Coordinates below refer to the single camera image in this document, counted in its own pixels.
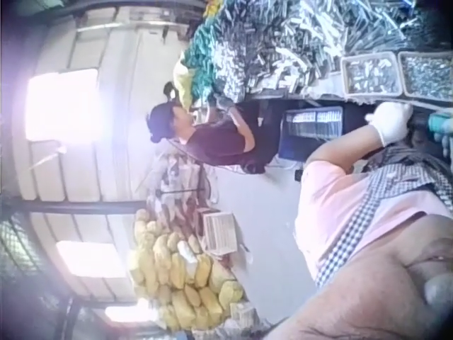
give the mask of window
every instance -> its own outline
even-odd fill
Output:
[[[28,82],[28,140],[89,143],[102,137],[103,126],[97,69],[42,74]]]
[[[155,322],[159,318],[157,309],[150,307],[145,299],[139,299],[135,306],[110,306],[105,315],[113,322]]]
[[[87,278],[125,278],[126,272],[111,243],[57,242],[57,249],[69,272]]]

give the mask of pile of hardware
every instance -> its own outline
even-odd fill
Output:
[[[436,13],[417,9],[412,0],[226,0],[196,32],[185,64],[196,69],[192,93],[201,99],[211,92],[235,101],[262,89],[299,93],[316,80],[345,70],[362,77],[352,92],[396,94],[399,89],[392,83],[397,79],[390,75],[398,65],[376,57],[341,65],[340,59],[384,51],[447,50],[451,37],[439,26],[442,20]],[[405,60],[412,68],[429,70],[439,63],[411,58]],[[451,58],[444,61],[442,69],[451,67]],[[439,79],[429,83],[431,88],[423,89],[424,96],[445,82],[445,72],[438,73]],[[367,81],[366,74],[374,80]]]

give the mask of concrete floor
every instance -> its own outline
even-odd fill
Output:
[[[208,177],[213,196],[218,194],[216,207],[234,213],[253,257],[247,263],[244,253],[237,253],[234,272],[260,317],[278,322],[315,291],[293,237],[300,184],[294,170],[270,169],[261,176],[215,169],[215,174]]]

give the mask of stack of bags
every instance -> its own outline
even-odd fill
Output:
[[[173,332],[214,329],[231,316],[230,304],[244,291],[231,271],[203,254],[195,235],[185,239],[137,211],[137,248],[130,255],[130,275],[138,298],[159,306],[159,316]]]

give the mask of woman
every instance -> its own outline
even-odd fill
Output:
[[[212,166],[240,165],[249,174],[262,174],[265,165],[278,151],[280,122],[284,109],[273,112],[269,107],[258,126],[258,103],[237,108],[225,97],[217,99],[217,107],[231,119],[219,120],[213,103],[207,122],[194,125],[193,117],[178,103],[169,101],[154,107],[147,116],[152,142],[163,138],[175,140],[191,157]]]
[[[264,339],[431,339],[453,308],[453,176],[399,144],[411,115],[383,103],[307,160],[295,237],[319,291]]]

